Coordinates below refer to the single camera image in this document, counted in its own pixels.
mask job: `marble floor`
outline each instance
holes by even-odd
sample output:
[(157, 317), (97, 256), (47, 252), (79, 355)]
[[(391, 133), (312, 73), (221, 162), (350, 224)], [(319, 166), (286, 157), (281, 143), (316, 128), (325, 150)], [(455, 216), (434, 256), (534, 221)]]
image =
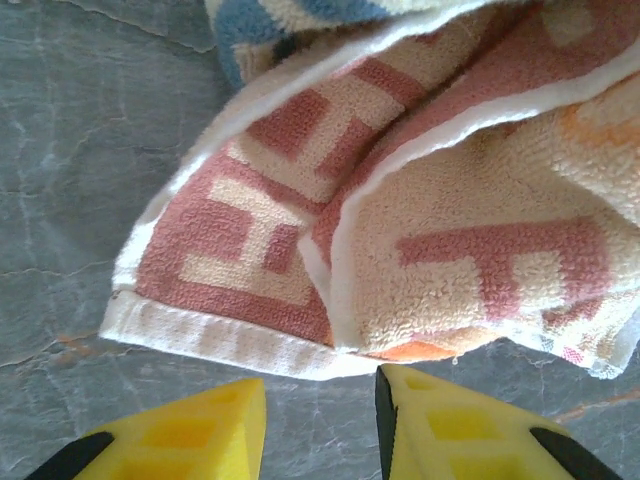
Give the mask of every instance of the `marble floor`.
[[(197, 0), (0, 3), (0, 478), (117, 417), (251, 375), (100, 340), (113, 260), (229, 97)], [(503, 341), (422, 369), (640, 476), (640, 356), (612, 381)], [(380, 478), (373, 378), (266, 377), (262, 479)]]

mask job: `folded towel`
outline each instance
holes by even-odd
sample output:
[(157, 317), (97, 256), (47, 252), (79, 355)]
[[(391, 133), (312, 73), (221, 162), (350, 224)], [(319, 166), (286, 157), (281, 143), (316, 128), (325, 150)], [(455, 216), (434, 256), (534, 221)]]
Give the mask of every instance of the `folded towel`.
[(220, 64), (240, 87), (330, 30), (447, 7), (450, 14), (497, 0), (205, 0)]
[(134, 227), (101, 334), (311, 379), (508, 337), (618, 375), (640, 337), (640, 17), (525, 10), (321, 37), (252, 81)]

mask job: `yellow foam block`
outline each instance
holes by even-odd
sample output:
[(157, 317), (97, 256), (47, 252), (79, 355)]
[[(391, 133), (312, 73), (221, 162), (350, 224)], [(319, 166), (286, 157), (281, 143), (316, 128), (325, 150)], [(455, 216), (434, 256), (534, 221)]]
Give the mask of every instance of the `yellow foam block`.
[(385, 480), (573, 480), (531, 434), (559, 425), (401, 365), (376, 380)]
[(95, 429), (115, 439), (77, 480), (257, 480), (264, 384), (248, 379)]

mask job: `towel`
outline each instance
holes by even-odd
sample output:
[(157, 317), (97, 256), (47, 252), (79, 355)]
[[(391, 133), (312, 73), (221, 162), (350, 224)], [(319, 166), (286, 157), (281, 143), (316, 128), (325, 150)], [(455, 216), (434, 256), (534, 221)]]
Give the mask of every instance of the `towel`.
[(316, 380), (507, 337), (619, 375), (640, 338), (639, 32), (634, 1), (580, 0), (319, 34), (152, 200), (101, 335)]
[(400, 15), (497, 0), (205, 0), (220, 65), (237, 88), (328, 32), (344, 34)]

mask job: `pink and beige towel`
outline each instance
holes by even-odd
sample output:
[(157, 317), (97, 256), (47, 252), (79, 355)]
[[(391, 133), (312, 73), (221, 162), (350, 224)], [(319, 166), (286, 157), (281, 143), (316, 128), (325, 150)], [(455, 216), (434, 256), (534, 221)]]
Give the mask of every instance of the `pink and beige towel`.
[(466, 4), (329, 33), (240, 91), (136, 224), (101, 334), (310, 379), (507, 337), (618, 375), (637, 2)]

